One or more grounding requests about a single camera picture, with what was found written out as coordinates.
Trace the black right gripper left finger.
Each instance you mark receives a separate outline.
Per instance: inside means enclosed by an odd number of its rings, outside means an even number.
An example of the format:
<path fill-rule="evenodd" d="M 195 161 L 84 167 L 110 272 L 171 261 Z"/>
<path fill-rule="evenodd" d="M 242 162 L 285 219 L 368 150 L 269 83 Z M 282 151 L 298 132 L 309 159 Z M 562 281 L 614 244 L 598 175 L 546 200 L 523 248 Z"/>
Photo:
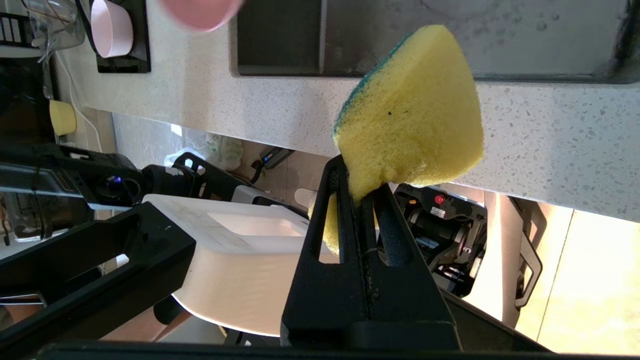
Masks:
<path fill-rule="evenodd" d="M 339 244 L 338 263 L 320 261 L 329 202 L 334 195 Z M 281 345 L 343 348 L 347 328 L 368 312 L 358 239 L 358 217 L 349 193 L 342 155 L 324 167 L 318 198 L 302 244 L 281 317 Z"/>

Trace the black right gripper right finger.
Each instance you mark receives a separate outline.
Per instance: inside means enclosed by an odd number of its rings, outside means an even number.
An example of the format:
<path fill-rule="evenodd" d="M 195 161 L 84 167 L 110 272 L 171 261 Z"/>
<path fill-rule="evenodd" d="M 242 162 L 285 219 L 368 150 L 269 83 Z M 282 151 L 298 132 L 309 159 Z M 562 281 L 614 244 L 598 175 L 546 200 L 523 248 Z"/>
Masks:
<path fill-rule="evenodd" d="M 362 201 L 362 265 L 364 349 L 460 349 L 455 320 L 386 184 Z"/>

